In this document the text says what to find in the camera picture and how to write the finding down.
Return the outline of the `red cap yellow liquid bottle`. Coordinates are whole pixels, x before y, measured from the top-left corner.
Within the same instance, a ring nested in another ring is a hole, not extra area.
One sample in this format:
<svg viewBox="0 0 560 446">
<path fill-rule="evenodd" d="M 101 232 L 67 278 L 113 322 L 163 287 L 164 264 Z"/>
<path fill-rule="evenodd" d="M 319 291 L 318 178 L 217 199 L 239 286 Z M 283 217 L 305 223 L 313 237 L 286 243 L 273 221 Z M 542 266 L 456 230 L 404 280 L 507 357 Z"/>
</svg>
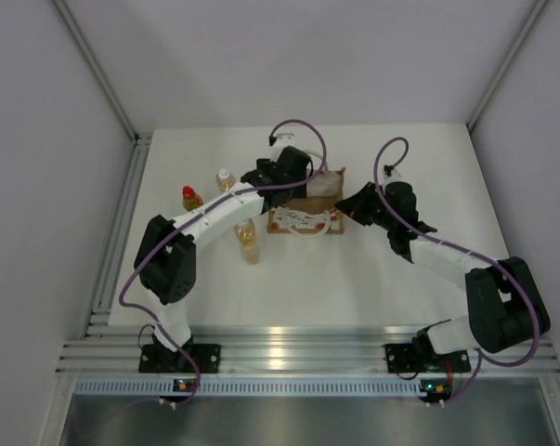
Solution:
<svg viewBox="0 0 560 446">
<path fill-rule="evenodd" d="M 187 212 L 191 212 L 203 206 L 203 199 L 191 186 L 184 186 L 182 189 L 182 204 Z"/>
</svg>

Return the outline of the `burlap watermelon print canvas bag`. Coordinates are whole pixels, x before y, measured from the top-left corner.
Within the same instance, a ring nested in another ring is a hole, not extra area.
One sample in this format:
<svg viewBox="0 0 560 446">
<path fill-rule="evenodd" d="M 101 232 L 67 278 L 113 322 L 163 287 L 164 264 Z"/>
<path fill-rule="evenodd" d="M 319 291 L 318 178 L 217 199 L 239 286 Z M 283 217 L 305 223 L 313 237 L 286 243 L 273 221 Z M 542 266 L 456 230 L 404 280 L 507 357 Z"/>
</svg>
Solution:
<svg viewBox="0 0 560 446">
<path fill-rule="evenodd" d="M 321 173 L 306 185 L 306 197 L 292 199 L 271 210 L 267 216 L 268 234 L 292 234 L 301 239 L 323 235 L 342 235 L 345 232 L 344 215 L 335 204 L 344 199 L 344 167 Z"/>
</svg>

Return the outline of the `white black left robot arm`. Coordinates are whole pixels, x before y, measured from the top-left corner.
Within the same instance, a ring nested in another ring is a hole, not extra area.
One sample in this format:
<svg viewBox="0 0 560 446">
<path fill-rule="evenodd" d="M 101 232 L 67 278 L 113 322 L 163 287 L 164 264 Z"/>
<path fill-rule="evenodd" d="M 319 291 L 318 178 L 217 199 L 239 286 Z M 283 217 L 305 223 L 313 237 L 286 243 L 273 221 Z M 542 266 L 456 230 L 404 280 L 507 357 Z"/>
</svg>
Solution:
<svg viewBox="0 0 560 446">
<path fill-rule="evenodd" d="M 184 299 L 196 282 L 197 254 L 246 220 L 304 197 L 311 164 L 307 153 L 287 146 L 275 160 L 258 159 L 254 170 L 198 209 L 173 219 L 157 215 L 150 220 L 134 267 L 159 322 L 154 344 L 170 370 L 182 371 L 192 359 Z"/>
</svg>

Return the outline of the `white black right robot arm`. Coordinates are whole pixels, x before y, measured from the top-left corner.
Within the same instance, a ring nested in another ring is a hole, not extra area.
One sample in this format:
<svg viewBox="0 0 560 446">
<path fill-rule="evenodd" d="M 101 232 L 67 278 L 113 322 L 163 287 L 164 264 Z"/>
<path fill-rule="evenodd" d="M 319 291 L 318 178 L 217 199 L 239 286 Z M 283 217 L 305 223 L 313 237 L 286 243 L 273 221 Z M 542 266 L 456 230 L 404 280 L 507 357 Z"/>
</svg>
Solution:
<svg viewBox="0 0 560 446">
<path fill-rule="evenodd" d="M 403 181 L 382 187 L 368 183 L 335 206 L 362 226 L 382 228 L 396 255 L 464 292 L 464 315 L 429 325 L 413 338 L 414 357 L 423 368 L 435 369 L 450 353 L 469 349 L 502 366 L 494 354 L 524 342 L 531 344 L 527 354 L 512 365 L 521 366 L 535 356 L 551 323 L 525 260 L 493 260 L 437 238 L 436 229 L 420 220 L 413 188 Z"/>
</svg>

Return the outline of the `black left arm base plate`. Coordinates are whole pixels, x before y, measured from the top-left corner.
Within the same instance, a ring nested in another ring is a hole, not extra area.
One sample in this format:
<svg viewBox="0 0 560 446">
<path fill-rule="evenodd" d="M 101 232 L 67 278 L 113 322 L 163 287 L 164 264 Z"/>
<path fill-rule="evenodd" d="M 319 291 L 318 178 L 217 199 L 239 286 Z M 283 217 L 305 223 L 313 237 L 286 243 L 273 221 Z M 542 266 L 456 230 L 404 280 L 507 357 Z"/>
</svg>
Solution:
<svg viewBox="0 0 560 446">
<path fill-rule="evenodd" d="M 192 344 L 189 356 L 201 374 L 217 374 L 220 365 L 221 346 L 218 344 Z M 180 353 L 156 344 L 141 348 L 138 371 L 141 374 L 190 374 L 194 367 Z"/>
</svg>

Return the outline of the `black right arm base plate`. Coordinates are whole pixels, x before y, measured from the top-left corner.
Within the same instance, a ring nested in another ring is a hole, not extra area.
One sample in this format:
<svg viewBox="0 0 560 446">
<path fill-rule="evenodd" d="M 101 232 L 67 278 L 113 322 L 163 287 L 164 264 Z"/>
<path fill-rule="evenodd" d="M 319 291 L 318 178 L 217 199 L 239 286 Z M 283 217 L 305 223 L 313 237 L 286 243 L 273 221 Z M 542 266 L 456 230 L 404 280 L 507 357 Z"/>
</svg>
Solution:
<svg viewBox="0 0 560 446">
<path fill-rule="evenodd" d="M 401 343 L 386 344 L 384 351 L 390 374 L 462 374 L 472 371 L 465 350 L 441 355 L 419 345 Z"/>
</svg>

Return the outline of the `white cap amber bottle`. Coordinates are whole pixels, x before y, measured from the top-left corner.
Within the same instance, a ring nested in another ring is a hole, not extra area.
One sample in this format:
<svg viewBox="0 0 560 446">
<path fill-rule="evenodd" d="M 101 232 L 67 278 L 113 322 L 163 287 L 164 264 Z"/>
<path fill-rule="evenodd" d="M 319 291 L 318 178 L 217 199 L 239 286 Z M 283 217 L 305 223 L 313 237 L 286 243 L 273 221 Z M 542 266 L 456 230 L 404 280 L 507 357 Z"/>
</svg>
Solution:
<svg viewBox="0 0 560 446">
<path fill-rule="evenodd" d="M 241 255 L 248 265 L 256 265 L 260 260 L 260 248 L 256 239 L 254 221 L 249 218 L 234 227 L 241 246 Z"/>
<path fill-rule="evenodd" d="M 221 192 L 227 192 L 231 190 L 231 188 L 236 183 L 236 178 L 229 170 L 227 170 L 226 168 L 222 168 L 216 174 L 215 181 L 218 189 Z"/>
</svg>

